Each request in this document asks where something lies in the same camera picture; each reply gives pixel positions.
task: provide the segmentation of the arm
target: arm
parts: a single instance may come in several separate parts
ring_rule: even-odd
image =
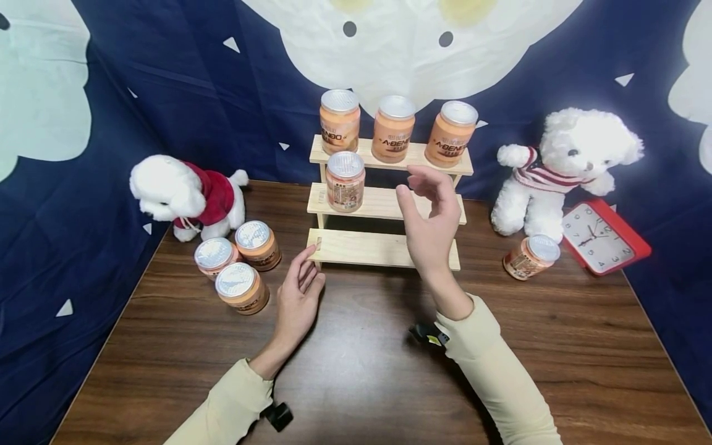
[[[582,182],[581,188],[597,197],[603,197],[615,190],[616,183],[609,172],[603,172],[602,175],[592,181]]]
[[[505,445],[561,444],[549,407],[499,332],[487,306],[455,281],[447,257],[460,207],[452,181],[429,167],[409,167],[414,192],[432,201],[420,217],[407,187],[398,186],[408,250],[438,309],[438,326],[449,337],[455,360],[495,421]]]
[[[277,291],[277,321],[267,346],[249,363],[237,362],[164,445],[234,445],[272,404],[274,377],[316,317],[326,277],[307,261],[315,250],[308,247],[292,261]]]
[[[523,145],[503,145],[497,150],[497,161],[512,168],[526,167],[536,159],[536,151]]]

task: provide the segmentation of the striped shirt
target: striped shirt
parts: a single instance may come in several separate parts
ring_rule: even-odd
[[[580,184],[588,184],[593,181],[585,181],[574,176],[564,176],[557,172],[552,172],[541,160],[539,153],[529,147],[529,160],[524,167],[514,169],[514,179],[520,184],[544,192],[567,193],[578,187]]]

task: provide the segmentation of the white cloud pattern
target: white cloud pattern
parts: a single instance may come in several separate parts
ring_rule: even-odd
[[[384,95],[409,96],[420,110],[495,85],[581,0],[243,2],[279,28],[307,79],[352,88],[373,116]]]
[[[63,161],[87,145],[89,31],[71,0],[0,0],[0,181],[17,157]]]
[[[690,66],[670,90],[668,104],[681,117],[707,125],[700,140],[700,163],[712,174],[712,0],[701,0],[687,22],[682,50]]]

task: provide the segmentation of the orange jar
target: orange jar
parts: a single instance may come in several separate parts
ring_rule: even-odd
[[[405,159],[415,126],[415,104],[403,96],[381,99],[373,127],[371,153],[381,162],[394,164]]]
[[[502,264],[512,277],[526,281],[551,267],[559,256],[561,250],[556,241],[546,235],[534,235],[524,238],[519,246],[507,253]]]
[[[459,100],[445,102],[435,117],[425,147],[425,157],[430,163],[442,168],[456,166],[475,132],[477,117],[472,105]]]
[[[193,254],[198,269],[208,278],[215,277],[227,266],[240,261],[237,247],[225,238],[212,238],[200,243]]]
[[[245,263],[227,266],[215,280],[220,299],[242,315],[252,315],[269,301],[269,288],[255,269]]]
[[[358,153],[332,155],[326,164],[326,192],[335,211],[351,213],[363,204],[366,169]]]
[[[260,272],[269,271],[282,259],[274,232],[262,221],[247,221],[238,227],[235,242],[245,261]]]
[[[321,95],[321,146],[329,155],[358,150],[361,108],[349,90],[329,90]]]

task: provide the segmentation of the clock face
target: clock face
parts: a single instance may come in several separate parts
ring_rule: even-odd
[[[587,203],[564,216],[564,236],[596,273],[633,259],[635,252]]]

